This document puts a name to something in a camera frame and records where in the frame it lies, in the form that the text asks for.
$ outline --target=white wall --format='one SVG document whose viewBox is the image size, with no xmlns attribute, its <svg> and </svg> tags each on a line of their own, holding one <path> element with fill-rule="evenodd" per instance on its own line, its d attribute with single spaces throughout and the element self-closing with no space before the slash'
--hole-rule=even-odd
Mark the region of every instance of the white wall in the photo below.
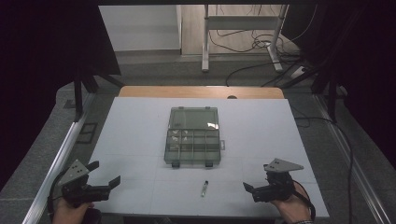
<svg viewBox="0 0 396 224">
<path fill-rule="evenodd" d="M 180 49 L 177 6 L 99 8 L 115 51 Z"/>
</svg>

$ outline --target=hand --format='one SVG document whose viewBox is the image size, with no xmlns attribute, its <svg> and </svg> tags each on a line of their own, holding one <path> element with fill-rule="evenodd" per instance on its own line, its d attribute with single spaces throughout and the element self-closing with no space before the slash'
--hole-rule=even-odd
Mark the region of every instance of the hand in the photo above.
<svg viewBox="0 0 396 224">
<path fill-rule="evenodd" d="M 306 199 L 305 190 L 299 184 L 294 182 L 296 191 L 302 194 Z M 294 223 L 303 220 L 311 220 L 308 206 L 295 195 L 291 195 L 286 201 L 271 201 L 271 203 L 277 208 L 280 215 L 285 219 L 287 223 Z"/>
<path fill-rule="evenodd" d="M 61 198 L 61 200 L 58 202 L 52 223 L 80 224 L 84 218 L 85 212 L 89 207 L 93 207 L 93 203 L 83 203 L 78 208 L 75 208 L 64 198 Z"/>
</svg>

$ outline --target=white tabletop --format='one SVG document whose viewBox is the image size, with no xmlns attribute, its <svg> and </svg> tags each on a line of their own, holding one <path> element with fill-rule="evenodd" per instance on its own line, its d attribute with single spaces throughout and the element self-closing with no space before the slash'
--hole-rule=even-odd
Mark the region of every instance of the white tabletop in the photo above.
<svg viewBox="0 0 396 224">
<path fill-rule="evenodd" d="M 165 163 L 166 131 L 175 106 L 218 108 L 220 140 L 226 146 L 219 165 L 173 169 Z M 89 184 L 106 185 L 121 176 L 109 200 L 95 203 L 103 213 L 279 217 L 273 205 L 254 203 L 242 184 L 268 185 L 262 166 L 274 158 L 304 167 L 290 174 L 308 191 L 317 217 L 328 217 L 288 100 L 117 97 L 92 154 L 100 167 L 90 173 Z"/>
</svg>

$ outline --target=marker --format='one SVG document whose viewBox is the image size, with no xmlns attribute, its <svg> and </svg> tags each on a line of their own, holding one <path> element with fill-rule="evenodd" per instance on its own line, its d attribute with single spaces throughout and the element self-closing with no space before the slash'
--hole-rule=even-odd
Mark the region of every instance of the marker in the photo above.
<svg viewBox="0 0 396 224">
<path fill-rule="evenodd" d="M 209 182 L 206 180 L 204 183 L 204 187 L 202 188 L 202 194 L 201 197 L 205 197 L 205 193 L 206 193 L 206 189 L 207 189 L 207 185 L 209 184 Z"/>
</svg>

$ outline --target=clear plastic box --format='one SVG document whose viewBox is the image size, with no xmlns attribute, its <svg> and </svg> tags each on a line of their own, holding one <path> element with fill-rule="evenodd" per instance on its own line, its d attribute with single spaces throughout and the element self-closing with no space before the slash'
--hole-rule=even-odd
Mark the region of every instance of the clear plastic box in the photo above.
<svg viewBox="0 0 396 224">
<path fill-rule="evenodd" d="M 173 107 L 166 135 L 165 162 L 204 164 L 220 162 L 219 117 L 215 107 Z"/>
</svg>

